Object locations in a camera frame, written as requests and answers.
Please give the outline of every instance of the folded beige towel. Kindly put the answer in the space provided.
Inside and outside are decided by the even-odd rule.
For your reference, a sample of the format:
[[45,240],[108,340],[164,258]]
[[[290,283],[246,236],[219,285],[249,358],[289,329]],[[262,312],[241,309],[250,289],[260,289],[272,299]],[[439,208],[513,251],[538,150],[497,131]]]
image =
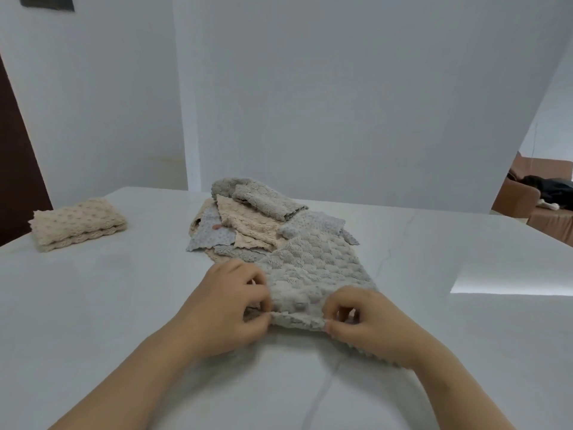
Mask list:
[[32,235],[40,252],[111,235],[127,228],[127,220],[105,199],[89,199],[53,211],[34,211]]
[[236,229],[244,236],[255,238],[276,248],[287,242],[283,236],[277,234],[277,230],[284,223],[265,216],[250,205],[217,195],[217,207],[223,224]]

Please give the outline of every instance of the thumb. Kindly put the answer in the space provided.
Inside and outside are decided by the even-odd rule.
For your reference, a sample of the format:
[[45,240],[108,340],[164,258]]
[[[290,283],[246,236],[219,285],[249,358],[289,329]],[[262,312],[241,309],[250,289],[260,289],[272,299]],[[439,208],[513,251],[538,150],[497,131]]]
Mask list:
[[254,318],[242,326],[241,339],[244,345],[251,344],[256,340],[260,340],[269,329],[271,315],[264,312],[257,318]]
[[324,326],[324,330],[328,335],[335,340],[346,342],[354,345],[356,336],[356,325],[349,325],[347,323],[329,320]]

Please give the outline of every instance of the forearm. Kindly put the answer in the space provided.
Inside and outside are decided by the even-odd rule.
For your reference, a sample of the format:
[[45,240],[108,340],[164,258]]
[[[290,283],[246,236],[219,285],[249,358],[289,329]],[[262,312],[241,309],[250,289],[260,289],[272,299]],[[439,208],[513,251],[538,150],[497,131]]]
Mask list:
[[440,430],[515,430],[455,355],[437,344],[414,368]]
[[143,430],[185,367],[164,329],[147,338],[50,430]]

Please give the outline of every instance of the left hand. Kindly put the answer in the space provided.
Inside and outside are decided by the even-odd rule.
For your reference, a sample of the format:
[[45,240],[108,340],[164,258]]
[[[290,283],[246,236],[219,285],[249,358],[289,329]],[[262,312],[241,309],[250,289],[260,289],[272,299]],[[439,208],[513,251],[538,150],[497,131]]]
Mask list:
[[178,332],[179,345],[187,361],[192,362],[263,337],[270,325],[270,314],[243,321],[246,307],[259,304],[263,312],[272,310],[265,274],[254,264],[233,259],[207,271],[168,326]]

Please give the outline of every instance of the right hand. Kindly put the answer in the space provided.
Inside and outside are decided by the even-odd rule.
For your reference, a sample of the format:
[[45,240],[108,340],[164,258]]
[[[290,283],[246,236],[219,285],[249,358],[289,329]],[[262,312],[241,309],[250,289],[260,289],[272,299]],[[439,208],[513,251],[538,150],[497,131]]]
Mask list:
[[[358,323],[345,323],[353,309]],[[378,291],[342,287],[327,298],[323,314],[325,331],[334,339],[404,368],[416,367],[431,348],[441,346]]]

